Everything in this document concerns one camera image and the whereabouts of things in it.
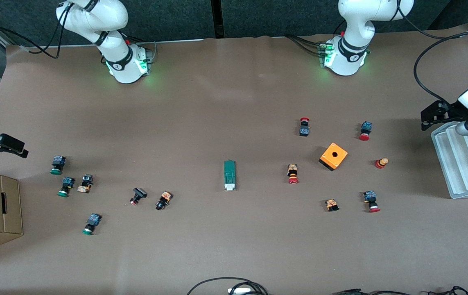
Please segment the green push button blue block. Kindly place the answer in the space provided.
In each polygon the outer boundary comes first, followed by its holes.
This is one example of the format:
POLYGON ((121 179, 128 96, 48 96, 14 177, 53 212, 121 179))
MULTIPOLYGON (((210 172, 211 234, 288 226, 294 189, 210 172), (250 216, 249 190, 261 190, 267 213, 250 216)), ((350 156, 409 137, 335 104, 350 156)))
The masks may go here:
POLYGON ((101 218, 101 215, 97 213, 92 213, 88 217, 87 224, 82 230, 82 233, 91 236, 95 228, 99 225, 99 222, 101 222, 101 218))
POLYGON ((64 177, 62 179, 61 189, 58 190, 57 195, 60 197, 68 197, 70 190, 74 187, 75 179, 72 177, 64 177))
POLYGON ((52 160, 52 169, 50 170, 50 173, 52 175, 61 175, 63 168, 66 163, 66 157, 61 156, 61 155, 56 155, 53 157, 52 160))

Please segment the white ribbed plastic tray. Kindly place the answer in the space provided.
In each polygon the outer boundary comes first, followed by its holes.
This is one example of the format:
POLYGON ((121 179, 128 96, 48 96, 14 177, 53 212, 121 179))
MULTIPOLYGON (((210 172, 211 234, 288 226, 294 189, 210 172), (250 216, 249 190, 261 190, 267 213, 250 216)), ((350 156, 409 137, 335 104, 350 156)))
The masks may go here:
POLYGON ((459 123, 446 123, 432 131, 439 163, 452 199, 468 198, 468 136, 457 131, 459 123))

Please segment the red mushroom button blue block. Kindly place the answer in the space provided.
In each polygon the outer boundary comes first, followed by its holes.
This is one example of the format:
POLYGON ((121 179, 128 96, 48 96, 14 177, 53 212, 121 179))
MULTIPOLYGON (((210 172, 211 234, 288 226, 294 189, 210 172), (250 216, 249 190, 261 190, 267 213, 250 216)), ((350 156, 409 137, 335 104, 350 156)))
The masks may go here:
POLYGON ((370 213, 375 213, 375 212, 380 211, 379 205, 377 204, 376 192, 366 191, 366 192, 363 192, 363 196, 364 196, 364 202, 367 203, 367 205, 369 206, 370 213))
POLYGON ((360 128, 360 135, 359 140, 361 141, 368 141, 370 139, 370 134, 372 132, 372 123, 369 121, 365 121, 362 123, 360 128))

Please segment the black push button beige block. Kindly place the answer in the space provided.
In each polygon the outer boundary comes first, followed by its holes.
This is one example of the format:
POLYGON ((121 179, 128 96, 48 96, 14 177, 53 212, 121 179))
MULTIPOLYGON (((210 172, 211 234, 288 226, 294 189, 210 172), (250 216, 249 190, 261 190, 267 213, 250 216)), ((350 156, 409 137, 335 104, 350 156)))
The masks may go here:
POLYGON ((78 186, 77 191, 80 193, 89 193, 93 185, 93 175, 85 174, 82 177, 81 184, 78 186))

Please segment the black square button red light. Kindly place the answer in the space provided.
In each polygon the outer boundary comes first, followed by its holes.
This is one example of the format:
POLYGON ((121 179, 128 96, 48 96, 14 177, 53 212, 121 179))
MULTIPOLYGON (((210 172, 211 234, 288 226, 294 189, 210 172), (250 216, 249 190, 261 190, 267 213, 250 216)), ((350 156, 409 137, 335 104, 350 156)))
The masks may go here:
POLYGON ((142 199, 142 198, 146 198, 147 196, 147 192, 144 191, 144 189, 140 188, 140 187, 135 187, 133 189, 133 192, 134 192, 134 196, 130 199, 130 203, 131 205, 133 206, 136 206, 138 205, 139 201, 142 199))

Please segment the black push button orange block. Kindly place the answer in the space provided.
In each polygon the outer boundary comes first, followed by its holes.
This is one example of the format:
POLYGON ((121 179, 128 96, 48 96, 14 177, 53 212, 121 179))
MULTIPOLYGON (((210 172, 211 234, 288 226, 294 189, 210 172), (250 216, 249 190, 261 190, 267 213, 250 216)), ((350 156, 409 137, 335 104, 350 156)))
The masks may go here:
POLYGON ((168 204, 170 203, 170 200, 172 200, 173 195, 170 192, 164 191, 161 194, 161 197, 159 198, 159 201, 156 204, 156 209, 163 210, 168 204))

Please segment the orange button enclosure box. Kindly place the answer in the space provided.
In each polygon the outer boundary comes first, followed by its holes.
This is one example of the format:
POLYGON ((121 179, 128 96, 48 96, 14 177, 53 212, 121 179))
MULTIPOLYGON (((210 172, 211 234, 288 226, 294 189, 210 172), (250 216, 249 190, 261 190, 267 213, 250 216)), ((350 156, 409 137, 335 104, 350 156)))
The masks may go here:
POLYGON ((341 165, 347 155, 348 152, 346 150, 342 149, 336 143, 331 143, 320 156, 319 163, 328 170, 334 171, 341 165))

